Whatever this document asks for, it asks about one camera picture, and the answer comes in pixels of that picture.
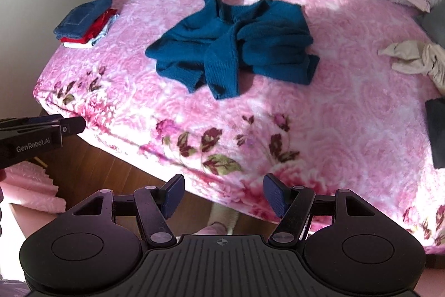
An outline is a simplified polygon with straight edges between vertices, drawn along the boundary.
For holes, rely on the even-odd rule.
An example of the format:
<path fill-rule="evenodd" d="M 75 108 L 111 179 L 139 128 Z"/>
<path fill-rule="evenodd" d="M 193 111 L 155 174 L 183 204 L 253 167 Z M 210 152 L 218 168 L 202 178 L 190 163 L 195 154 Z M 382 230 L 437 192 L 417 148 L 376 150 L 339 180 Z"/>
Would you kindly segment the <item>pink floral bed blanket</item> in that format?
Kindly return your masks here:
<path fill-rule="evenodd" d="M 223 0 L 252 4 L 259 0 Z M 95 48 L 58 48 L 33 90 L 51 114 L 80 115 L 81 135 L 141 170 L 274 222 L 263 177 L 331 195 L 348 188 L 444 252 L 444 172 L 434 168 L 425 103 L 430 79 L 404 75 L 380 54 L 426 40 L 415 8 L 388 0 L 280 0 L 300 4 L 320 63 L 308 86 L 241 77 L 218 101 L 159 76 L 145 49 L 204 0 L 113 0 L 119 18 Z"/>

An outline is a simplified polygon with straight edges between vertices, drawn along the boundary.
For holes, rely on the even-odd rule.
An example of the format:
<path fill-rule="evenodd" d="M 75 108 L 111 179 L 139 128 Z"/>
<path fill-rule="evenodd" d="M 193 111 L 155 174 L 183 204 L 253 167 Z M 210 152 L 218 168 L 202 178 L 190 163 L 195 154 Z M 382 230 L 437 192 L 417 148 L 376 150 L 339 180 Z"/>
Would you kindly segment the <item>blue knit sweater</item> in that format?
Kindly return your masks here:
<path fill-rule="evenodd" d="M 145 55 L 156 72 L 194 93 L 206 86 L 216 100 L 241 95 L 240 74 L 309 85 L 320 61 L 308 48 L 314 40 L 298 4 L 259 0 L 230 5 L 204 0 L 204 7 L 182 19 Z"/>

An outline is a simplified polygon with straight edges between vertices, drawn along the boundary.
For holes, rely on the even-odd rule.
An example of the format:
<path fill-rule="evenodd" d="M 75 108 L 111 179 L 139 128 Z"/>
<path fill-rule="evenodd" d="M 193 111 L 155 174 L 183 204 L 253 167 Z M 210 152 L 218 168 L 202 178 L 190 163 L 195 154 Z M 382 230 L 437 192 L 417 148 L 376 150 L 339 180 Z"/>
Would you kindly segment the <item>grey blue cushion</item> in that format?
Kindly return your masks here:
<path fill-rule="evenodd" d="M 434 43 L 440 45 L 441 48 L 445 48 L 444 10 L 435 9 L 430 13 L 415 16 L 414 19 Z"/>

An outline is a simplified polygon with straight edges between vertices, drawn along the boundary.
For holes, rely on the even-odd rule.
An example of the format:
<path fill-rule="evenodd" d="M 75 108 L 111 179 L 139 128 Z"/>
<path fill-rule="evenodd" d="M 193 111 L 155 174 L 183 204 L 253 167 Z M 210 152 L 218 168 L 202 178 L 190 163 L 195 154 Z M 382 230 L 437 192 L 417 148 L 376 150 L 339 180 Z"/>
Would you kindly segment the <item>beige crumpled garment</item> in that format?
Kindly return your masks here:
<path fill-rule="evenodd" d="M 392 43 L 377 53 L 391 57 L 391 68 L 396 72 L 428 76 L 439 93 L 444 95 L 445 51 L 441 45 L 409 40 Z"/>

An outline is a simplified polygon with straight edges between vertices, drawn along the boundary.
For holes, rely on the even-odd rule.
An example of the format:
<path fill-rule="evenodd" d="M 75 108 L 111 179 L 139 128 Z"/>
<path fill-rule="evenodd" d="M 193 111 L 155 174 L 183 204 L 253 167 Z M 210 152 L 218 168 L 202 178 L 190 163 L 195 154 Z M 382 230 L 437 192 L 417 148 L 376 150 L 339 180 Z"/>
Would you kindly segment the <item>folded white garment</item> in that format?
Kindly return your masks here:
<path fill-rule="evenodd" d="M 63 37 L 61 38 L 61 43 L 65 48 L 72 49 L 89 49 L 93 48 L 98 44 L 103 38 L 105 38 L 111 27 L 114 25 L 116 20 L 119 18 L 119 14 L 115 10 L 107 11 L 104 15 L 100 16 L 94 21 L 94 24 L 85 33 L 85 35 L 80 39 L 73 39 Z"/>

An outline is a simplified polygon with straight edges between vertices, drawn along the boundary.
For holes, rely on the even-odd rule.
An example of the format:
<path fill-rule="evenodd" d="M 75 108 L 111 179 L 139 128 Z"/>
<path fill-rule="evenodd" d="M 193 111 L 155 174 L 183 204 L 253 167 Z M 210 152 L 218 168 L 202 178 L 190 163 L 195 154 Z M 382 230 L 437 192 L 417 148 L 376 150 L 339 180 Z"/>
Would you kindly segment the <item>black trousers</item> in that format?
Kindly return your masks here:
<path fill-rule="evenodd" d="M 426 101 L 426 121 L 435 169 L 445 167 L 445 101 L 444 97 Z"/>

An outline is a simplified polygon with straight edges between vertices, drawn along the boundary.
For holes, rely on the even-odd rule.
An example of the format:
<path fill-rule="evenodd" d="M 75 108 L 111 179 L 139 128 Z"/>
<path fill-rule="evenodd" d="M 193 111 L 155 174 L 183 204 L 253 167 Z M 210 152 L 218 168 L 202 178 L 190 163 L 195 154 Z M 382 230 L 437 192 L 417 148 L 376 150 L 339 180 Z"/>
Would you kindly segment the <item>folded red garment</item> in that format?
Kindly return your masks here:
<path fill-rule="evenodd" d="M 60 41 L 75 43 L 75 44 L 83 44 L 83 45 L 87 44 L 90 40 L 98 36 L 100 31 L 108 23 L 111 17 L 115 16 L 116 14 L 117 14 L 116 9 L 110 8 L 109 10 L 101 14 L 97 19 L 95 19 L 93 24 L 89 27 L 88 31 L 85 32 L 85 34 L 82 37 L 80 38 L 62 37 Z"/>

